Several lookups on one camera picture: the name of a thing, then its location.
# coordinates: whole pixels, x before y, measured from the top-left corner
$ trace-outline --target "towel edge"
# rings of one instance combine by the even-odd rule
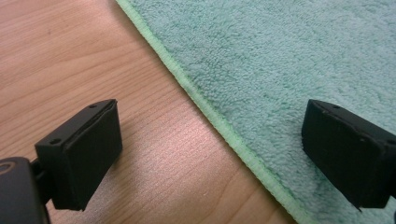
[[[288,213],[291,214],[298,223],[318,223],[307,214],[296,199],[291,196],[290,192],[274,178],[272,172],[265,167],[254,151],[244,144],[242,138],[233,130],[232,126],[224,117],[200,94],[199,89],[192,84],[181,66],[178,65],[176,60],[166,50],[161,40],[150,31],[149,27],[138,11],[134,9],[132,4],[128,0],[116,1],[133,22],[139,33],[156,51],[161,61],[163,61],[168,70],[174,75],[180,86],[223,136],[229,146],[238,154],[244,164],[262,182],[268,191],[274,195],[276,200],[285,207]]]

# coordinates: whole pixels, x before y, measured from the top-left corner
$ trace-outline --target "green towel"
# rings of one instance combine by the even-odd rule
[[[119,0],[179,84],[301,223],[392,223],[359,212],[302,150],[308,99],[396,133],[396,1]]]

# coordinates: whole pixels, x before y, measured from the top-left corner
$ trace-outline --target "screw hole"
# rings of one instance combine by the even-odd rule
[[[49,143],[50,143],[51,145],[55,145],[55,144],[60,143],[61,141],[62,141],[61,139],[55,138],[55,139],[51,140]]]

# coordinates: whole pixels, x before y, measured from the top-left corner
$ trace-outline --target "wooden floor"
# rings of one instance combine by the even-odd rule
[[[120,158],[85,212],[48,203],[55,224],[294,222],[114,0],[0,1],[0,80],[0,158],[33,160],[84,106],[119,101]]]

